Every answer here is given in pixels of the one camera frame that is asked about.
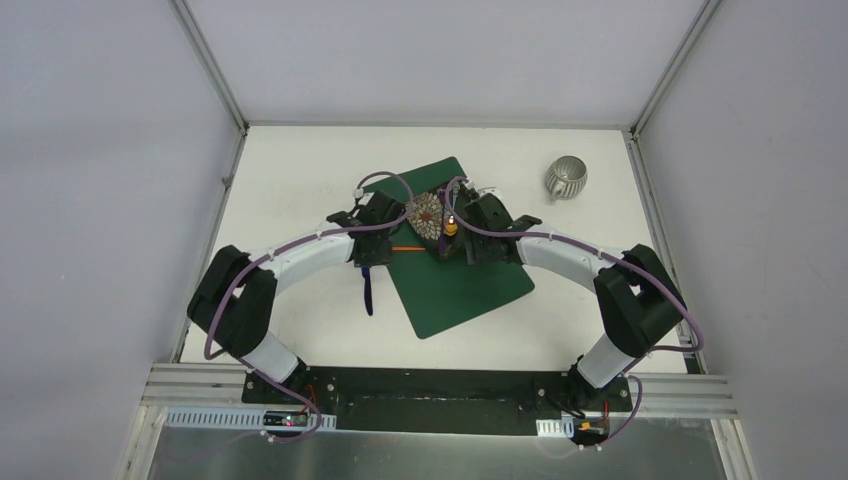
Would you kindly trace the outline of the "purple metallic fork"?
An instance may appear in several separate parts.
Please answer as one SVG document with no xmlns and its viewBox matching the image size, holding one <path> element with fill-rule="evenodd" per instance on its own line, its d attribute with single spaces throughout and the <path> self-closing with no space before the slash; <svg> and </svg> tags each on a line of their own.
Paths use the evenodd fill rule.
<svg viewBox="0 0 848 480">
<path fill-rule="evenodd" d="M 440 258 L 447 259 L 452 256 L 458 255 L 464 249 L 464 238 L 463 238 L 463 229 L 458 222 L 459 216 L 452 212 L 452 208 L 454 207 L 454 203 L 452 201 L 446 200 L 446 191 L 441 189 L 439 191 L 440 202 L 442 205 L 442 216 L 441 216 L 441 230 L 438 238 L 437 244 L 437 252 Z M 442 224 L 444 218 L 447 215 L 453 215 L 458 224 L 458 232 L 453 237 L 446 237 L 442 234 Z"/>
</svg>

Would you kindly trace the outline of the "grey ribbed mug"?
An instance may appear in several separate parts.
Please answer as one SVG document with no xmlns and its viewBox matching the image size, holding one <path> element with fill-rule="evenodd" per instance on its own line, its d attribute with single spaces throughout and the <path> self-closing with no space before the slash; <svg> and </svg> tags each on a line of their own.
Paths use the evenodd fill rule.
<svg viewBox="0 0 848 480">
<path fill-rule="evenodd" d="M 588 180 L 588 169 L 576 156 L 562 156 L 551 163 L 544 185 L 552 200 L 567 200 L 579 195 Z"/>
</svg>

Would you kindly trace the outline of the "black floral square plate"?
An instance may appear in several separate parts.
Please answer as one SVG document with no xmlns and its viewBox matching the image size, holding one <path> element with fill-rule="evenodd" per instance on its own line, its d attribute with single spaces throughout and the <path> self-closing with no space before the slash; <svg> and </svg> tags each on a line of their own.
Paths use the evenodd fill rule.
<svg viewBox="0 0 848 480">
<path fill-rule="evenodd" d="M 412 210 L 406 220 L 423 246 L 439 260 L 437 252 L 438 238 L 441 230 L 442 205 L 439 191 L 436 188 L 417 195 L 412 203 Z"/>
</svg>

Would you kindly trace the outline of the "blue plastic knife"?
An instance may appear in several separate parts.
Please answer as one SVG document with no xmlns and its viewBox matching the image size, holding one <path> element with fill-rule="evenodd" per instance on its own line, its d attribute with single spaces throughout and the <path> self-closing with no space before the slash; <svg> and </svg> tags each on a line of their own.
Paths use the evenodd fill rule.
<svg viewBox="0 0 848 480">
<path fill-rule="evenodd" d="M 371 279 L 371 270 L 369 267 L 361 268 L 361 275 L 363 278 L 364 286 L 363 286 L 363 302 L 365 306 L 365 310 L 368 316 L 374 315 L 374 305 L 373 305 L 373 293 L 372 293 L 372 279 Z"/>
</svg>

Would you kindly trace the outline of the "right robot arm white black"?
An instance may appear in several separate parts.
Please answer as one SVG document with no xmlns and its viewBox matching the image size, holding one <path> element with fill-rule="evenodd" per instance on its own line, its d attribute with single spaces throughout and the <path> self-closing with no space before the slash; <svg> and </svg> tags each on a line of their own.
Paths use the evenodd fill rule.
<svg viewBox="0 0 848 480">
<path fill-rule="evenodd" d="M 597 298 L 603 333 L 571 367 L 569 400 L 583 410 L 607 397 L 614 377 L 646 356 L 688 314 L 656 253 L 638 244 L 605 250 L 524 215 L 512 218 L 491 193 L 456 215 L 474 260 L 504 261 L 555 273 Z"/>
</svg>

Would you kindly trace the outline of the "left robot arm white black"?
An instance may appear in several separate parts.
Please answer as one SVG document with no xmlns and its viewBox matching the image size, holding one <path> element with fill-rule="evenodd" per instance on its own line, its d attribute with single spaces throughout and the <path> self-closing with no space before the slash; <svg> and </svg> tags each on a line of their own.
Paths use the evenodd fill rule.
<svg viewBox="0 0 848 480">
<path fill-rule="evenodd" d="M 392 229 L 406 207 L 382 191 L 366 203 L 326 217 L 317 231 L 265 253 L 227 245 L 214 255 L 187 306 L 193 324 L 224 353 L 268 377 L 266 389 L 281 404 L 297 402 L 304 362 L 270 332 L 275 298 L 325 268 L 387 265 L 392 260 Z"/>
</svg>

